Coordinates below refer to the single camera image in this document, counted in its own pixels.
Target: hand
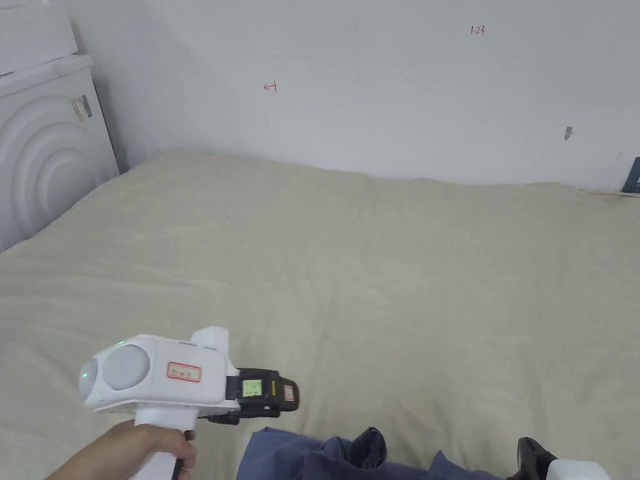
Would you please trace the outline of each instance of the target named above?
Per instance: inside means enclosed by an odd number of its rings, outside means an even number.
[[[196,447],[188,440],[195,432],[153,425],[133,425],[133,420],[111,428],[92,444],[76,453],[47,480],[127,480],[154,452],[169,452],[184,459],[179,480],[190,480],[196,463]]]

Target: white handheld device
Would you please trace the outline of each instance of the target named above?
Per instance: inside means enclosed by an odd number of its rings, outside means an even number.
[[[189,342],[138,335],[87,362],[78,388],[96,412],[135,413],[136,425],[192,430],[197,418],[237,424],[298,408],[297,385],[277,371],[236,369],[228,331],[208,327]],[[154,453],[132,480],[172,480],[182,468],[170,453]]]

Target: red handwritten mark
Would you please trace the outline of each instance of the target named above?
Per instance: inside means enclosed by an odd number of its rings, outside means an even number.
[[[269,90],[271,87],[273,87],[274,91],[276,93],[278,93],[278,88],[276,87],[276,81],[273,81],[273,85],[267,85],[266,83],[264,84],[264,89],[265,90]]]

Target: green sticker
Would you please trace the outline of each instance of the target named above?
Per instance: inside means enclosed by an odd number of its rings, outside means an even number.
[[[262,395],[262,380],[243,380],[242,396],[259,397]]]

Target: blue fabric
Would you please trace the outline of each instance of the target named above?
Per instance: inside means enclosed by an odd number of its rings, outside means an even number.
[[[382,434],[369,428],[356,440],[337,436],[326,442],[265,428],[254,433],[237,480],[500,480],[469,472],[438,452],[429,470],[387,461]]]

